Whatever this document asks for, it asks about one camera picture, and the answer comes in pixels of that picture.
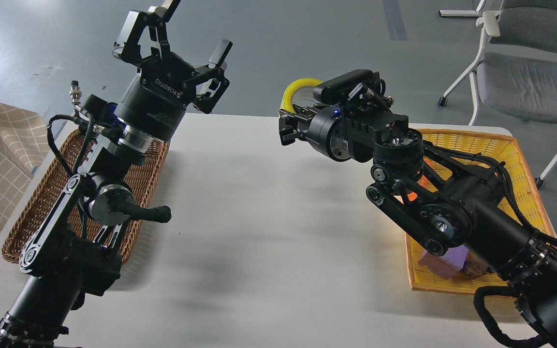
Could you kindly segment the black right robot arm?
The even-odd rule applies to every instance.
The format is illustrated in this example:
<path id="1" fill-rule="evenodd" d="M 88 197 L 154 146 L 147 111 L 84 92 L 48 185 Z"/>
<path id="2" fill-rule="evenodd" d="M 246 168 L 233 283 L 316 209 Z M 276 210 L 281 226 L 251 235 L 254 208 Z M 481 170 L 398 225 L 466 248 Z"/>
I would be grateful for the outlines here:
<path id="1" fill-rule="evenodd" d="M 435 256 L 466 246 L 506 286 L 483 286 L 473 304 L 509 348 L 557 348 L 557 238 L 520 212 L 504 164 L 433 145 L 393 113 L 380 73 L 356 69 L 326 82 L 303 79 L 316 103 L 284 92 L 282 145 L 306 141 L 334 161 L 372 161 L 367 198 Z"/>

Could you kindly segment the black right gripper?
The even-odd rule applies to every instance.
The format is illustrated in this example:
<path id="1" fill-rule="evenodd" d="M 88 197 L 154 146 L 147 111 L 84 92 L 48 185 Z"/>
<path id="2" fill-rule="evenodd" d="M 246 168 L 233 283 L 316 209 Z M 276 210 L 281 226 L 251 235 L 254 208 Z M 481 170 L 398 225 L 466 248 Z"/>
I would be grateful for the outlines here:
<path id="1" fill-rule="evenodd" d="M 282 146 L 297 140 L 308 142 L 316 151 L 334 161 L 347 161 L 349 145 L 340 110 L 334 106 L 319 109 L 295 106 L 293 112 L 279 109 L 278 128 Z"/>

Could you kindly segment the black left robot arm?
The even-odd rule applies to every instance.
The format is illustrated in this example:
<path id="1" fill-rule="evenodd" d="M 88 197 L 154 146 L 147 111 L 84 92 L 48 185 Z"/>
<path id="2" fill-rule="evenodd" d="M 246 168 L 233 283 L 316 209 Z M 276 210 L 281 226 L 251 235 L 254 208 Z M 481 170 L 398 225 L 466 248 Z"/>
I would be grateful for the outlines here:
<path id="1" fill-rule="evenodd" d="M 0 320 L 0 348 L 52 348 L 68 334 L 64 320 L 86 294 L 102 296 L 120 278 L 119 248 L 130 221 L 172 218 L 168 206 L 139 206 L 125 176 L 144 165 L 153 141 L 170 141 L 189 105 L 212 112 L 230 83 L 225 59 L 233 46 L 221 40 L 204 66 L 184 61 L 172 52 L 166 30 L 178 6 L 166 0 L 128 14 L 112 53 L 137 67 L 137 75 L 120 102 L 91 95 L 81 103 L 72 81 L 73 114 L 53 116 L 79 126 L 84 141 L 71 167 L 47 130 L 68 180 L 22 247 L 18 266 L 29 278 Z"/>

